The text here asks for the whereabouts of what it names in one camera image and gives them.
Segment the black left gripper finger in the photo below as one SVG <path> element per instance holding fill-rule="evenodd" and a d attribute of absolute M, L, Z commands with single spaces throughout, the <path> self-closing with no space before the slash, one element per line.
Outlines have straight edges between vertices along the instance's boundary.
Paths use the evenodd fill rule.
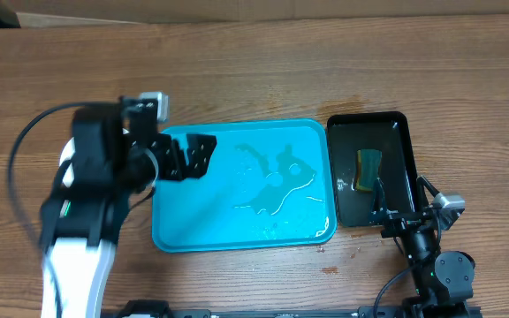
<path fill-rule="evenodd" d="M 209 160 L 217 146 L 217 137 L 207 134 L 188 134 L 187 141 L 187 159 L 186 166 L 187 178 L 201 178 L 209 168 Z"/>
<path fill-rule="evenodd" d="M 170 135 L 159 134 L 158 149 L 159 155 L 159 178 L 161 180 L 182 181 L 186 178 L 186 159 L 179 141 Z"/>

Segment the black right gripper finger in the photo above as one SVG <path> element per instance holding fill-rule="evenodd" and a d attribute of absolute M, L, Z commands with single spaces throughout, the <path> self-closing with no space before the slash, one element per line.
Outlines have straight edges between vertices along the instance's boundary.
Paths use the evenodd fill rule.
<path fill-rule="evenodd" d="M 432 197 L 436 197 L 439 191 L 423 175 L 416 179 L 417 194 L 420 199 L 426 199 L 425 191 L 428 191 Z"/>
<path fill-rule="evenodd" d="M 370 213 L 372 216 L 386 216 L 388 214 L 384 183 L 380 178 L 377 178 L 373 184 L 373 198 Z"/>

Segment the yellow green scrub sponge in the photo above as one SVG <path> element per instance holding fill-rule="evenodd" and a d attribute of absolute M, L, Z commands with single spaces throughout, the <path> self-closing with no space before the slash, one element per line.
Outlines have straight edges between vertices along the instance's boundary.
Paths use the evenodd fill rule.
<path fill-rule="evenodd" d="M 382 152 L 377 149 L 359 149 L 357 151 L 357 171 L 355 189 L 361 192 L 371 192 L 374 183 L 379 178 L 382 165 Z"/>

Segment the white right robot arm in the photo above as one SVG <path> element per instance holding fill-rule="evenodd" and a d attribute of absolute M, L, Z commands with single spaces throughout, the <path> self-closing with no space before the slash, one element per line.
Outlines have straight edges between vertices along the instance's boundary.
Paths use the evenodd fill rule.
<path fill-rule="evenodd" d="M 384 228 L 383 238 L 393 239 L 406 257 L 407 268 L 391 278 L 370 308 L 371 317 L 480 317 L 480 307 L 467 301 L 474 296 L 475 261 L 461 251 L 441 250 L 444 231 L 463 214 L 466 202 L 457 193 L 438 191 L 424 176 L 417 179 L 421 203 L 413 213 L 388 209 L 384 183 L 373 185 L 371 217 Z M 383 295 L 406 275 L 414 280 L 414 297 L 397 307 L 382 307 Z"/>

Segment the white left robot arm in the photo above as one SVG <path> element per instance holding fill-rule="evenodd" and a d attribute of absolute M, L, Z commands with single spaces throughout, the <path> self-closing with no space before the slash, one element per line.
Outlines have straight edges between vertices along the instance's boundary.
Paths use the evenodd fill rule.
<path fill-rule="evenodd" d="M 153 100 L 81 102 L 73 153 L 41 206 L 44 317 L 98 317 L 133 193 L 159 179 L 181 182 L 208 170 L 217 139 L 187 135 L 187 149 L 157 130 Z"/>

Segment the black water tray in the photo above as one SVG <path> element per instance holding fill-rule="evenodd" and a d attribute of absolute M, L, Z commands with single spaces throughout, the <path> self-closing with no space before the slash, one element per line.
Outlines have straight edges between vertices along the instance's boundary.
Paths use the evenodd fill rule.
<path fill-rule="evenodd" d="M 417 170 L 406 116 L 398 111 L 334 115 L 327 121 L 327 139 L 338 220 L 345 227 L 380 224 L 370 213 L 371 192 L 355 189 L 357 151 L 382 152 L 379 178 L 389 210 L 415 211 Z"/>

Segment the blue plastic tray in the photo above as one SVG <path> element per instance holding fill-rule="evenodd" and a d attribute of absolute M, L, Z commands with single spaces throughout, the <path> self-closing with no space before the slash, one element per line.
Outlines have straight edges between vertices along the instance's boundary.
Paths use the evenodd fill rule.
<path fill-rule="evenodd" d="M 320 245 L 337 229 L 327 138 L 314 119 L 179 125 L 164 133 L 189 149 L 217 139 L 207 173 L 162 180 L 152 240 L 167 253 Z"/>

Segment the brown cardboard panel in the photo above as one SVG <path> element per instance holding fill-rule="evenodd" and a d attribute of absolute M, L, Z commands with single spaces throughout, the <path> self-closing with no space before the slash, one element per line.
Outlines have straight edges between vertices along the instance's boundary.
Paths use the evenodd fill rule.
<path fill-rule="evenodd" d="M 138 23 L 509 14 L 509 0 L 10 0 L 11 9 Z"/>

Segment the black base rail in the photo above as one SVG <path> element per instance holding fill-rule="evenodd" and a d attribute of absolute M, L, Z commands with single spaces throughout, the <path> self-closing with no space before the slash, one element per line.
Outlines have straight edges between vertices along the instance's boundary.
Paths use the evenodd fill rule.
<path fill-rule="evenodd" d="M 111 311 L 102 311 L 101 317 L 118 317 L 118 313 Z M 273 311 L 230 311 L 217 312 L 208 309 L 171 309 L 171 317 L 177 318 L 372 318 L 372 306 L 362 306 L 358 309 L 340 309 L 340 310 L 273 310 Z M 403 318 L 413 317 L 407 313 L 405 309 L 397 306 L 379 307 L 376 310 L 376 317 L 379 318 Z M 458 312 L 452 310 L 443 311 L 443 313 L 435 313 L 434 310 L 425 308 L 423 317 L 474 317 L 482 318 L 480 307 L 470 307 L 468 309 L 460 309 Z"/>

